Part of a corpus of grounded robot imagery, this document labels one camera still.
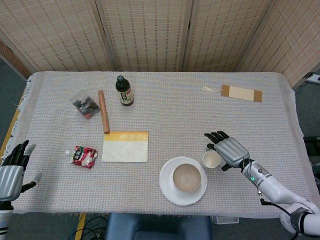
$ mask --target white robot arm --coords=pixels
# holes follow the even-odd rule
[[[28,143],[29,141],[26,140],[18,144],[0,166],[0,240],[6,239],[9,229],[14,210],[11,202],[16,200],[20,193],[36,186],[41,178],[41,173],[38,173],[33,181],[23,185],[30,155],[36,147],[35,144],[31,144],[26,149]]]
[[[320,209],[314,203],[287,189],[259,163],[250,159],[247,149],[223,131],[204,135],[214,143],[209,143],[207,147],[217,151],[225,160],[226,165],[222,170],[241,168],[242,174],[257,187],[261,204],[272,205],[282,210],[279,218],[289,232],[311,238],[320,237]],[[283,209],[277,204],[290,206]]]

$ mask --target dark glass bottle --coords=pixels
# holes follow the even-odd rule
[[[130,106],[134,103],[134,94],[131,91],[130,83],[122,75],[117,77],[115,88],[120,93],[122,105]]]

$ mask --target chair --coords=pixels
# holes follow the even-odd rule
[[[110,213],[106,240],[212,240],[209,216]]]

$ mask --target cable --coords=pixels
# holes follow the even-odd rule
[[[81,229],[78,229],[77,231],[74,231],[74,232],[71,234],[71,236],[68,238],[68,240],[71,240],[71,237],[72,237],[73,235],[75,235],[77,232],[82,231],[82,230],[89,230],[89,231],[91,231],[94,235],[96,235],[96,233],[95,233],[93,230],[91,230],[90,228],[81,228]]]
[[[104,227],[97,227],[97,228],[94,228],[92,229],[92,231],[96,231],[96,230],[99,230],[99,229],[102,229],[101,233],[100,233],[100,236],[102,235],[102,232],[106,229],[107,225],[105,225]],[[88,234],[90,234],[91,231],[87,232],[86,234],[84,234],[83,236],[81,236],[80,240],[83,240],[85,236],[87,236]]]
[[[291,217],[291,214],[287,210],[285,210],[283,207],[281,207],[273,202],[265,201],[263,198],[260,198],[260,202],[261,202],[261,205],[263,205],[263,206],[275,206],[276,208],[284,211],[289,217]]]
[[[290,240],[295,240],[298,236],[299,236],[299,233],[296,231],[295,235],[292,238],[290,238]]]
[[[108,221],[103,217],[103,216],[95,216],[93,218],[91,218],[85,225],[84,228],[94,219],[103,219],[105,221],[105,224],[108,224]]]
[[[306,84],[305,85],[301,85],[301,86],[299,86],[299,91],[298,92],[296,92],[295,94],[300,94],[301,92],[302,92],[302,88],[303,87],[305,87],[305,86],[307,86],[308,85],[308,81],[306,82]]]
[[[104,227],[93,228],[93,227],[98,226],[99,223],[96,224],[96,225],[93,225],[93,226],[91,226],[91,227],[88,227],[89,224],[90,224],[93,220],[95,220],[95,219],[102,219],[102,220],[104,220],[104,221],[105,221]],[[102,217],[102,216],[96,216],[96,217],[91,218],[91,219],[84,225],[84,227],[83,227],[85,230],[90,230],[90,231],[87,232],[87,233],[82,232],[82,234],[81,234],[81,240],[84,239],[85,236],[87,236],[88,234],[91,234],[91,233],[94,233],[94,237],[91,238],[90,240],[99,240],[99,239],[102,239],[101,237],[103,237],[104,234],[105,234],[105,233],[103,233],[103,232],[106,230],[107,224],[108,224],[108,221],[107,221],[104,217]]]
[[[249,164],[249,167],[248,167],[248,169],[245,169],[245,167],[248,165],[246,165],[245,166],[245,161],[248,161],[248,164]],[[251,181],[252,183],[253,183],[253,185],[255,185],[256,186],[256,188],[259,190],[259,187],[258,187],[258,185],[256,184],[256,182],[255,182],[255,178],[254,178],[254,176],[253,176],[253,174],[252,174],[252,163],[254,162],[255,160],[252,160],[252,159],[250,159],[250,158],[247,158],[247,159],[245,159],[245,160],[243,160],[242,161],[242,169],[244,169],[246,172],[247,172],[247,174],[248,175],[250,175],[250,180],[249,181]]]

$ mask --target white plate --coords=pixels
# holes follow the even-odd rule
[[[175,187],[173,181],[174,170],[181,164],[191,164],[199,170],[201,174],[201,185],[197,190],[193,192],[183,192]],[[202,198],[207,189],[207,175],[205,170],[196,160],[186,156],[177,156],[167,161],[161,169],[159,181],[162,194],[165,198],[179,206],[195,204]]]

